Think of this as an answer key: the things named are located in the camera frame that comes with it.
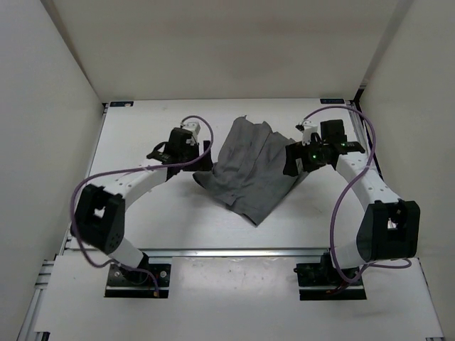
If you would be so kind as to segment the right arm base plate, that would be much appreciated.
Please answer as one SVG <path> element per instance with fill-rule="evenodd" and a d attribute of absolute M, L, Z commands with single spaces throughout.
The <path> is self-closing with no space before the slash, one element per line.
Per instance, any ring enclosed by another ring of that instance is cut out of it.
<path fill-rule="evenodd" d="M 361 301 L 366 300 L 363 280 L 345 282 L 333 267 L 329 253 L 318 263 L 298 263 L 294 268 L 299 285 L 300 301 Z"/>

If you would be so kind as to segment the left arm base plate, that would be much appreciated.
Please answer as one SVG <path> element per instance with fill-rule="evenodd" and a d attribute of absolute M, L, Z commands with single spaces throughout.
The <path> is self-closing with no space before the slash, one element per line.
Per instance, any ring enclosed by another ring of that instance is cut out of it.
<path fill-rule="evenodd" d="M 168 298 L 171 280 L 170 263 L 150 263 L 151 272 L 158 284 L 144 273 L 121 270 L 111 264 L 107 274 L 105 298 Z"/>

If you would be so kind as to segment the grey pleated skirt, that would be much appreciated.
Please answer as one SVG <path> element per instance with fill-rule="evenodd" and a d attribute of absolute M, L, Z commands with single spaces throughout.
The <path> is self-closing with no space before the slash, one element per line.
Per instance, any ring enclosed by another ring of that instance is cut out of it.
<path fill-rule="evenodd" d="M 308 173 L 283 174 L 285 147 L 293 139 L 273 132 L 267 122 L 253 124 L 245 117 L 234 120 L 210 171 L 197 171 L 193 179 L 227 209 L 261 224 Z"/>

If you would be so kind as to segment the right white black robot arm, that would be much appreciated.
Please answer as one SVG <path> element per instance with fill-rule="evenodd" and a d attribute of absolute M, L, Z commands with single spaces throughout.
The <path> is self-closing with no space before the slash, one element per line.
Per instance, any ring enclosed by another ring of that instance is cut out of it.
<path fill-rule="evenodd" d="M 331 166 L 347 182 L 363 208 L 363 218 L 354 239 L 336 246 L 330 241 L 331 259 L 319 266 L 319 275 L 329 284 L 339 282 L 346 270 L 376 261 L 412 258 L 417 253 L 419 205 L 403 200 L 371 167 L 368 155 L 357 141 L 349 141 L 340 119 L 296 125 L 300 142 L 285 148 L 283 173 L 314 172 Z"/>

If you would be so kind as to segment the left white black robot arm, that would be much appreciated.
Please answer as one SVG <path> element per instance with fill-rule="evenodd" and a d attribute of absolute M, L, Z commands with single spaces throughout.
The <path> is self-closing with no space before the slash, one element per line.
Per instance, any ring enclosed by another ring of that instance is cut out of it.
<path fill-rule="evenodd" d="M 93 175 L 76 187 L 81 194 L 71 208 L 71 233 L 80 251 L 84 251 L 84 244 L 94 247 L 122 267 L 133 284 L 148 279 L 146 254 L 124 236 L 126 212 L 139 198 L 179 172 L 212 168 L 213 140 L 198 143 L 198 132 L 197 123 L 182 124 L 172 129 L 168 141 L 156 145 L 138 166 Z"/>

